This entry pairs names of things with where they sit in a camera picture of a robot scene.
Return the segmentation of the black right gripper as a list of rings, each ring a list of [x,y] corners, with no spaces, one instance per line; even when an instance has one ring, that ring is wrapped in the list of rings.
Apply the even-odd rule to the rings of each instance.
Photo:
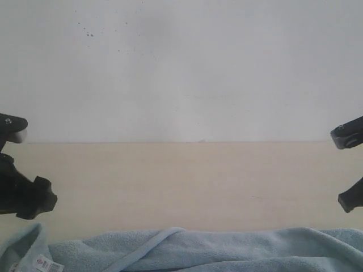
[[[352,187],[338,195],[338,203],[346,213],[350,213],[357,207],[362,207],[362,178]]]

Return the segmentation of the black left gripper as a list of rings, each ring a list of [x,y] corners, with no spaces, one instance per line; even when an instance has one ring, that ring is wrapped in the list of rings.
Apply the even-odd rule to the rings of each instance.
[[[37,176],[33,181],[18,172],[14,158],[1,154],[1,214],[15,214],[24,220],[33,220],[39,214],[52,211],[57,196],[52,183]]]

